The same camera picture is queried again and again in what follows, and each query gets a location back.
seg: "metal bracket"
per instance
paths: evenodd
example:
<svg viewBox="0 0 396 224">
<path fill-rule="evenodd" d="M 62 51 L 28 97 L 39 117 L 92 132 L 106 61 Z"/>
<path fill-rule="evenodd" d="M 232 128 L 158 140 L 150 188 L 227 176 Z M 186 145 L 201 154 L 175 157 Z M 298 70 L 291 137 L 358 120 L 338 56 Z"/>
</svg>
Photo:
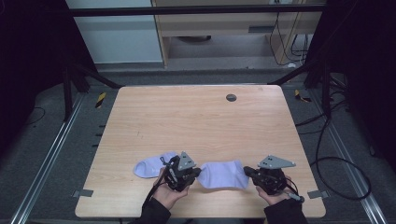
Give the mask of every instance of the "metal bracket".
<svg viewBox="0 0 396 224">
<path fill-rule="evenodd" d="M 294 161 L 286 161 L 278 157 L 268 155 L 267 158 L 258 164 L 258 166 L 265 169 L 275 170 L 285 167 L 293 167 L 296 166 L 296 163 Z"/>
<path fill-rule="evenodd" d="M 93 190 L 82 189 L 82 190 L 75 190 L 72 194 L 72 197 L 73 198 L 79 198 L 80 196 L 91 197 L 92 195 L 93 195 Z"/>
<path fill-rule="evenodd" d="M 315 198 L 328 198 L 330 197 L 329 192 L 327 190 L 320 192 L 319 190 L 311 191 L 308 192 L 308 197 L 310 199 L 315 199 Z"/>
<path fill-rule="evenodd" d="M 194 167 L 195 165 L 195 162 L 189 157 L 189 155 L 187 155 L 186 152 L 182 151 L 180 154 L 180 161 L 178 162 L 177 169 L 179 171 L 187 170 Z"/>
</svg>

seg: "wooden table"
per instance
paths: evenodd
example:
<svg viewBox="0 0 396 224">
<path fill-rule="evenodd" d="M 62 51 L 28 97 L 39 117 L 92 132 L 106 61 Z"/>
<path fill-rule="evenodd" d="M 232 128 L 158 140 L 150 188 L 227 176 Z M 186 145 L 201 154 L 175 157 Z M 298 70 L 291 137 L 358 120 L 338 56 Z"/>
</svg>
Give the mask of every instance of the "wooden table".
<svg viewBox="0 0 396 224">
<path fill-rule="evenodd" d="M 228 94 L 237 99 L 229 102 Z M 147 86 L 120 89 L 80 197 L 79 217 L 139 217 L 154 179 L 133 173 L 145 158 L 186 151 L 199 167 L 240 160 L 257 167 L 269 154 L 297 165 L 285 168 L 305 197 L 304 214 L 322 217 L 318 189 L 288 105 L 278 86 Z M 172 217 L 264 217 L 268 204 L 251 179 L 246 190 L 204 189 L 198 181 L 177 202 Z"/>
</svg>

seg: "black pole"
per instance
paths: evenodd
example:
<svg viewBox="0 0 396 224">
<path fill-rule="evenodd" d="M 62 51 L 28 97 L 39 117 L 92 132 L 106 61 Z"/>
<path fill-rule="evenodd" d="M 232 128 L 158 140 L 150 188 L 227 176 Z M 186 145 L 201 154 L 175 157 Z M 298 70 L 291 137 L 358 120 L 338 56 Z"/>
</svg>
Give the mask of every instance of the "black pole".
<svg viewBox="0 0 396 224">
<path fill-rule="evenodd" d="M 86 74 L 86 75 L 88 75 L 90 77 L 93 77 L 96 80 L 106 84 L 110 88 L 119 89 L 119 88 L 123 87 L 122 85 L 119 85 L 119 84 L 117 84 L 115 82 L 112 82 L 112 81 L 108 80 L 105 77 L 101 77 L 99 74 L 91 71 L 90 69 L 82 66 L 81 64 L 75 63 L 74 64 L 74 68 L 76 68 L 78 71 L 80 71 L 80 72 L 82 72 L 82 73 L 84 73 L 84 74 Z"/>
<path fill-rule="evenodd" d="M 332 109 L 330 107 L 330 65 L 327 60 L 323 62 L 323 76 L 322 76 L 322 108 L 326 117 L 329 119 L 332 116 Z"/>
<path fill-rule="evenodd" d="M 309 71 L 311 68 L 313 68 L 316 65 L 318 65 L 318 60 L 315 60 L 315 59 L 311 60 L 311 61 L 309 61 L 307 63 L 304 63 L 300 67 L 294 69 L 293 71 L 291 71 L 290 73 L 288 73 L 284 77 L 282 77 L 282 78 L 280 78 L 278 80 L 272 81 L 272 82 L 268 82 L 267 85 L 278 85 L 278 86 L 280 86 L 280 85 L 284 84 L 285 82 L 291 80 L 292 78 L 299 76 L 301 73 Z"/>
<path fill-rule="evenodd" d="M 98 16 L 142 16 L 177 14 L 219 14 L 219 13 L 259 13 L 259 12 L 316 12 L 323 11 L 326 4 L 300 5 L 240 5 L 240 6 L 193 6 L 193 7 L 116 7 L 78 8 L 51 10 L 46 13 L 73 17 Z"/>
<path fill-rule="evenodd" d="M 64 121 L 67 121 L 73 111 L 71 78 L 67 67 L 62 71 L 62 75 L 64 78 Z"/>
</svg>

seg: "human hand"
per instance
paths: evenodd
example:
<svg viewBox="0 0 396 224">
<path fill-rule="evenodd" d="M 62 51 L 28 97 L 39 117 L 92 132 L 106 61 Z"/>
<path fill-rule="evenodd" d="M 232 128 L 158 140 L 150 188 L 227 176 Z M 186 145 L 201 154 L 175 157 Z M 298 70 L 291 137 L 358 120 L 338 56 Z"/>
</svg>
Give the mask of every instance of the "human hand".
<svg viewBox="0 0 396 224">
<path fill-rule="evenodd" d="M 164 167 L 161 168 L 159 176 L 163 175 L 163 171 L 164 171 Z M 165 180 L 163 179 L 161 181 L 161 185 L 157 188 L 157 190 L 154 192 L 152 197 L 155 198 L 158 202 L 160 202 L 165 208 L 170 210 L 175 205 L 177 200 L 187 196 L 189 188 L 190 186 L 187 186 L 181 192 L 172 190 L 169 188 L 169 186 L 165 183 Z"/>
<path fill-rule="evenodd" d="M 291 178 L 287 175 L 285 177 L 288 179 L 288 185 L 291 185 Z M 262 188 L 256 186 L 256 190 L 259 192 L 259 196 L 262 197 L 269 205 L 279 203 L 285 199 L 289 199 L 290 196 L 287 193 L 292 193 L 291 189 L 285 188 L 282 193 L 277 195 L 268 195 Z"/>
</svg>

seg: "black sleeve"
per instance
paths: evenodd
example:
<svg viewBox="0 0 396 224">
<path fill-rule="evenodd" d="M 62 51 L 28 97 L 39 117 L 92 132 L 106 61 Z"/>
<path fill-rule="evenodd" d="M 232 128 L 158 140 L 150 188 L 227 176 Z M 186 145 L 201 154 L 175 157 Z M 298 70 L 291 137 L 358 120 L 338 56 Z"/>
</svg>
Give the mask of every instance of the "black sleeve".
<svg viewBox="0 0 396 224">
<path fill-rule="evenodd" d="M 170 216 L 171 213 L 168 209 L 154 198 L 151 198 L 145 210 L 143 210 L 142 216 L 129 224 L 165 224 Z"/>
<path fill-rule="evenodd" d="M 300 203 L 287 199 L 264 208 L 264 212 L 267 215 L 268 224 L 307 224 L 302 209 Z"/>
</svg>

